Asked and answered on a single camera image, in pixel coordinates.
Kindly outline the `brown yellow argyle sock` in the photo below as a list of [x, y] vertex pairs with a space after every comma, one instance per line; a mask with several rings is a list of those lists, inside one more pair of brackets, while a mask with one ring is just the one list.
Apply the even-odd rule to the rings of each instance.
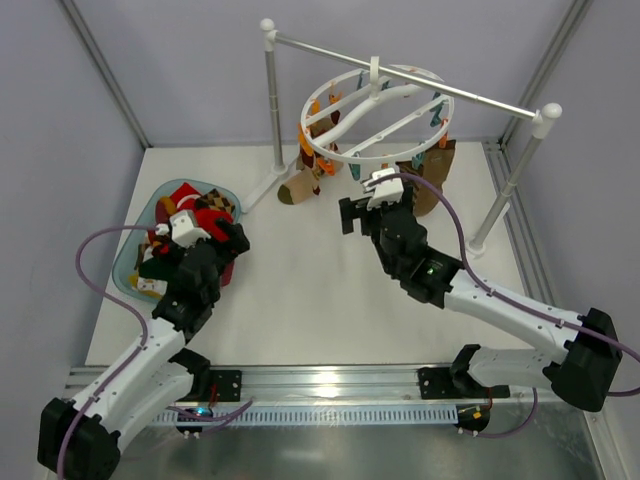
[[236, 212], [236, 203], [233, 202], [228, 195], [214, 188], [195, 200], [194, 209], [210, 209], [234, 215]]

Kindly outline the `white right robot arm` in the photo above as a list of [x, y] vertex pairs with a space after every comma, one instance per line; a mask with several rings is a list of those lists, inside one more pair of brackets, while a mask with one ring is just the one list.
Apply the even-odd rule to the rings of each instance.
[[490, 292], [463, 263], [429, 246], [427, 230], [405, 202], [371, 209], [368, 199], [339, 202], [345, 234], [359, 224], [383, 271], [414, 300], [484, 321], [526, 343], [524, 349], [464, 346], [449, 367], [454, 388], [476, 398], [487, 389], [520, 386], [552, 391], [588, 412], [602, 409], [622, 360], [610, 316], [549, 308], [535, 300]]

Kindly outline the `plain brown sock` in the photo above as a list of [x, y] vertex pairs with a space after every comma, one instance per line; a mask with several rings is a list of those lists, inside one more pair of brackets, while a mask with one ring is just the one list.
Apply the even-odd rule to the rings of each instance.
[[[422, 166], [418, 173], [422, 179], [429, 182], [440, 193], [450, 172], [456, 141], [448, 140], [444, 147], [434, 145], [426, 151]], [[413, 213], [416, 217], [429, 214], [439, 203], [439, 198], [429, 188], [418, 184], [414, 188]]]

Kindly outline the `red sock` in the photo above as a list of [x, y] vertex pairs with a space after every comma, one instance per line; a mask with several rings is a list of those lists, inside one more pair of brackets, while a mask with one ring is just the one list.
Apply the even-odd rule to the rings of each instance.
[[232, 224], [233, 217], [226, 211], [202, 208], [195, 211], [195, 217], [200, 228], [204, 229], [212, 238], [219, 242], [229, 240], [229, 235], [217, 224], [217, 220]]

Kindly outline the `brown striped sock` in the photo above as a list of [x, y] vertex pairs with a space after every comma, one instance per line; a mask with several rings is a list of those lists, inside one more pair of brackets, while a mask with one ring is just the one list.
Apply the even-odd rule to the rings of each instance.
[[[422, 164], [415, 164], [413, 161], [403, 161], [397, 162], [396, 165], [398, 166], [400, 173], [409, 174], [413, 177], [422, 177], [423, 175]], [[413, 190], [417, 191], [421, 188], [421, 183], [417, 182], [413, 177], [409, 179], [409, 183], [412, 185]]]

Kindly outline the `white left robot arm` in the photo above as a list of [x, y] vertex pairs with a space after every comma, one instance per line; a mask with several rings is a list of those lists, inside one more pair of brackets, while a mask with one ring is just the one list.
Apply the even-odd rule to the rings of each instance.
[[37, 461], [60, 479], [108, 479], [151, 420], [174, 402], [206, 390], [210, 363], [188, 343], [211, 318], [221, 276], [247, 252], [239, 223], [215, 222], [216, 239], [186, 213], [153, 227], [168, 236], [169, 277], [141, 333], [92, 384], [69, 400], [52, 399], [40, 417]]

